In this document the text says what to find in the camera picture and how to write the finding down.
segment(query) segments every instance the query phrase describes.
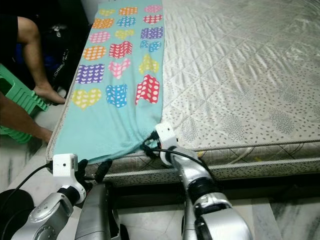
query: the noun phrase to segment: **light blue blanket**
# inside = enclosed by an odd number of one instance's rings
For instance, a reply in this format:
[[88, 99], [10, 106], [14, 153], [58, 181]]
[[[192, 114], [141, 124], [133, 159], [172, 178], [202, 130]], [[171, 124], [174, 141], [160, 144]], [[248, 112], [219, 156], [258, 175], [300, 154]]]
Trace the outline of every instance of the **light blue blanket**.
[[98, 163], [136, 150], [162, 117], [161, 0], [99, 5], [54, 154]]

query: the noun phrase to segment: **person's leg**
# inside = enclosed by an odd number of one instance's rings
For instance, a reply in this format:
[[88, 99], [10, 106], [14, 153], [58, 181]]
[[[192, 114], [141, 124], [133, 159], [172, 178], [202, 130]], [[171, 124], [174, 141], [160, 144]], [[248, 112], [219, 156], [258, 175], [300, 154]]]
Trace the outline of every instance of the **person's leg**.
[[17, 41], [23, 44], [23, 58], [35, 82], [35, 93], [55, 103], [64, 104], [65, 99], [48, 82], [37, 25], [28, 18], [18, 16]]
[[52, 131], [40, 127], [18, 104], [0, 92], [0, 125], [49, 142]]

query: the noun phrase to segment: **bare foot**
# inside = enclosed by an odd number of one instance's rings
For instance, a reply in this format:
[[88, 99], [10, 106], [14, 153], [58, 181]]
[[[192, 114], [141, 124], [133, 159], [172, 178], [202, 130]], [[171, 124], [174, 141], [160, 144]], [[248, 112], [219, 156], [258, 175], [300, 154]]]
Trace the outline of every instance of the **bare foot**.
[[48, 99], [57, 104], [64, 104], [66, 102], [66, 100], [62, 96], [60, 96], [56, 91], [52, 89], [49, 83], [40, 86], [35, 86], [33, 90], [38, 96]]
[[52, 131], [44, 127], [41, 128], [41, 135], [39, 136], [40, 139], [42, 139], [48, 144], [51, 139], [51, 136], [52, 136]]

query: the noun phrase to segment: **bed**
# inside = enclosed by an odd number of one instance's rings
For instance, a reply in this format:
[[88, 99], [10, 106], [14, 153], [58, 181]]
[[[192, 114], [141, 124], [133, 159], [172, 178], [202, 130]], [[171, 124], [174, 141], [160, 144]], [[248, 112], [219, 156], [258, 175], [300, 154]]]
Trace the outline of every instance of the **bed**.
[[[163, 0], [162, 120], [217, 179], [320, 172], [320, 2]], [[47, 147], [68, 115], [71, 85]], [[86, 168], [93, 176], [99, 164]], [[143, 151], [114, 159], [115, 186], [178, 181]]]

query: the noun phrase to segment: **heart pattern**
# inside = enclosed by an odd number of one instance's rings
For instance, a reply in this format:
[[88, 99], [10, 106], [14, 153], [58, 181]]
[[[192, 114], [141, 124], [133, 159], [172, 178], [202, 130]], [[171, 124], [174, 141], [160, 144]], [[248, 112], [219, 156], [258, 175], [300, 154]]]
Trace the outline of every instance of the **heart pattern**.
[[160, 39], [164, 35], [164, 27], [143, 28], [141, 39]]
[[156, 60], [153, 60], [148, 53], [144, 55], [143, 61], [139, 65], [139, 72], [141, 74], [144, 74], [147, 70], [154, 73], [157, 73], [159, 70], [159, 63]]
[[79, 65], [76, 73], [75, 82], [77, 84], [100, 83], [104, 77], [105, 65]]
[[116, 22], [116, 24], [120, 27], [130, 27], [135, 23], [136, 23], [136, 19], [132, 16], [124, 16]]
[[158, 15], [148, 15], [143, 17], [143, 21], [147, 24], [156, 24], [157, 22], [159, 22], [162, 19], [162, 15], [158, 14]]
[[106, 101], [109, 104], [115, 105], [117, 108], [122, 108], [127, 104], [128, 85], [108, 85], [105, 89]]
[[108, 29], [108, 28], [112, 27], [114, 22], [115, 22], [114, 18], [106, 18], [106, 19], [96, 18], [94, 20], [92, 28], [93, 29]]
[[114, 35], [118, 39], [125, 40], [126, 37], [133, 36], [134, 34], [135, 34], [135, 30], [129, 29], [129, 30], [117, 30]]
[[101, 98], [101, 90], [92, 88], [89, 92], [83, 89], [75, 90], [72, 95], [72, 102], [82, 110], [94, 105]]
[[161, 48], [161, 42], [154, 41], [152, 43], [149, 43], [147, 40], [143, 40], [140, 43], [140, 48], [147, 48], [150, 53], [157, 51], [159, 48]]
[[116, 79], [120, 79], [124, 70], [131, 64], [130, 59], [125, 58], [122, 63], [110, 62], [108, 69]]
[[110, 16], [111, 14], [114, 14], [116, 12], [115, 9], [100, 9], [99, 10], [99, 14], [101, 14], [102, 16]]
[[156, 104], [159, 98], [159, 82], [155, 77], [147, 74], [143, 81], [138, 83], [136, 87], [135, 105], [138, 104], [139, 99], [145, 99], [151, 104]]
[[119, 15], [131, 15], [131, 14], [137, 14], [138, 8], [136, 6], [134, 7], [122, 7], [119, 9]]
[[110, 33], [108, 33], [107, 31], [100, 31], [100, 32], [91, 34], [89, 36], [89, 40], [93, 44], [100, 44], [100, 43], [106, 42], [110, 38], [110, 36], [111, 36]]
[[82, 56], [88, 61], [97, 60], [106, 54], [107, 50], [104, 46], [92, 46], [83, 50]]
[[159, 12], [162, 9], [161, 5], [149, 5], [147, 7], [144, 8], [144, 11], [146, 13], [156, 13]]
[[126, 54], [132, 53], [132, 44], [129, 41], [124, 41], [121, 44], [111, 44], [110, 45], [110, 51], [109, 51], [109, 57], [115, 58], [115, 59], [121, 59]]

